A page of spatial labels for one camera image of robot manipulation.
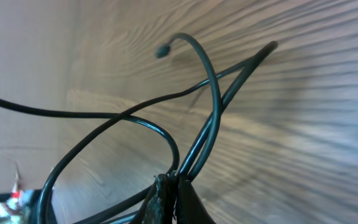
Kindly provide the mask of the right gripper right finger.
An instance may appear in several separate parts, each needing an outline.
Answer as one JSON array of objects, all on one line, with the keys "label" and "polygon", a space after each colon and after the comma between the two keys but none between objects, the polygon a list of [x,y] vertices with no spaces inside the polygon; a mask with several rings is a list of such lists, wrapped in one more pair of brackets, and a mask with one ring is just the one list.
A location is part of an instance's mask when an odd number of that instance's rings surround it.
[{"label": "right gripper right finger", "polygon": [[215,224],[191,181],[179,176],[175,215],[178,224]]}]

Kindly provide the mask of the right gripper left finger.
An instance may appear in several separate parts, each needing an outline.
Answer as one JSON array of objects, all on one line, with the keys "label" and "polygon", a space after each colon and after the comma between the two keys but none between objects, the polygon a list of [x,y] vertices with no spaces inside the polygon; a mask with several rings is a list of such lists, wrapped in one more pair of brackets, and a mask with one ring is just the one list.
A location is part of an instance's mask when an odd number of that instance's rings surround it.
[{"label": "right gripper left finger", "polygon": [[159,174],[151,186],[139,212],[140,224],[171,224],[177,199],[175,174]]}]

